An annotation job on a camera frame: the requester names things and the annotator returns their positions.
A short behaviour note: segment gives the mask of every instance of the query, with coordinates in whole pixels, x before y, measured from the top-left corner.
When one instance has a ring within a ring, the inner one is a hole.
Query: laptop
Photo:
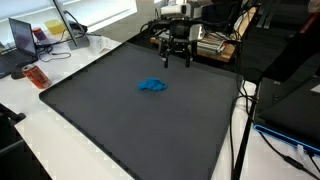
[[[255,113],[254,129],[291,146],[299,144],[308,153],[320,156],[320,91],[316,91],[319,85],[320,77],[312,77],[291,87],[292,92]],[[260,93],[259,97],[266,94],[271,93]]]
[[[16,46],[0,53],[0,79],[10,75],[17,64],[38,60],[31,25],[12,18],[9,18],[9,23]]]

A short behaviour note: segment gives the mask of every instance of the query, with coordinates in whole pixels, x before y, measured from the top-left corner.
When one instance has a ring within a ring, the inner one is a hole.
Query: desk
[[[113,48],[120,44],[113,43]],[[54,48],[54,52],[66,51],[68,51],[66,44]],[[103,55],[94,55],[89,48],[75,50],[71,54],[72,57],[69,59],[50,63],[36,62],[35,64],[55,84]],[[39,100],[41,90],[37,89],[28,79],[12,80],[6,77],[0,82],[0,102],[15,112],[26,114],[27,118],[15,127],[52,179],[132,179],[72,124],[42,103]],[[245,87],[249,94],[254,93],[254,84],[246,83]],[[247,122],[244,99],[237,102],[233,117],[232,131],[235,157],[237,157]],[[212,179],[230,179],[230,153],[229,136],[227,135]]]
[[[253,7],[246,14],[246,16],[243,18],[243,20],[239,26],[239,34],[241,35],[241,37],[244,35],[247,28],[249,27],[250,22],[251,22],[252,18],[254,17],[255,13],[256,13],[256,8]],[[213,40],[213,41],[215,40],[212,37],[206,37],[206,38],[208,38],[209,40]],[[154,43],[154,44],[159,44],[159,40],[156,38],[151,38],[150,42]],[[199,56],[215,59],[218,61],[229,62],[230,59],[232,58],[234,51],[235,51],[235,47],[233,45],[229,44],[229,45],[226,45],[225,49],[221,52],[220,55],[208,53],[208,52],[202,51],[202,50],[198,50],[197,54]]]
[[[278,151],[301,162],[297,157],[295,148],[268,136],[266,136],[266,138]],[[320,158],[313,159],[319,166]],[[251,129],[242,167],[241,180],[256,179],[314,180],[314,178],[305,172],[299,171],[283,161],[282,158],[265,143],[260,134]]]

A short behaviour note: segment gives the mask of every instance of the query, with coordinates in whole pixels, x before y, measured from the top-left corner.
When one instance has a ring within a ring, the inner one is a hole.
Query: computer monitor
[[[31,25],[16,19],[9,18],[9,23],[16,48],[32,57],[37,56]]]
[[[270,87],[270,81],[262,80],[267,84],[262,84],[259,90],[254,129],[294,147],[301,145],[308,153],[320,156],[320,113],[317,110],[320,93],[315,88],[320,85],[320,77],[312,77],[298,86],[285,86],[285,90]],[[283,92],[287,89],[293,91],[285,95]],[[272,103],[268,106],[261,104],[266,102]]]
[[[212,31],[232,34],[234,24],[239,18],[241,12],[242,0],[229,0],[223,3],[214,3],[210,6],[202,8],[202,20],[214,24],[221,23],[220,26],[215,25]]]
[[[52,0],[52,1],[55,5],[56,9],[58,10],[60,17],[61,17],[65,27],[67,28],[67,30],[69,31],[69,34],[71,36],[72,42],[68,42],[69,48],[71,50],[74,50],[74,49],[89,47],[90,42],[85,34],[81,35],[80,37],[75,37],[75,35],[73,34],[73,31],[72,31],[72,28],[70,27],[69,21],[68,21],[67,17],[65,16],[65,12],[63,11],[62,6],[58,2],[58,0]]]

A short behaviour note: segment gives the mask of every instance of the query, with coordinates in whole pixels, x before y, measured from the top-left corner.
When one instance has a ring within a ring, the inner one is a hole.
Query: blue cloth
[[[140,82],[138,84],[138,88],[140,90],[148,89],[150,91],[162,91],[167,89],[167,85],[157,78],[147,78],[145,82]]]

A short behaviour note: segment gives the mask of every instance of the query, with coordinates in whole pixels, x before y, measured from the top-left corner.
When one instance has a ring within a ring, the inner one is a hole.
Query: black work surface
[[[136,179],[211,177],[238,95],[236,76],[125,43],[47,89],[40,99]],[[140,91],[148,77],[165,91]]]

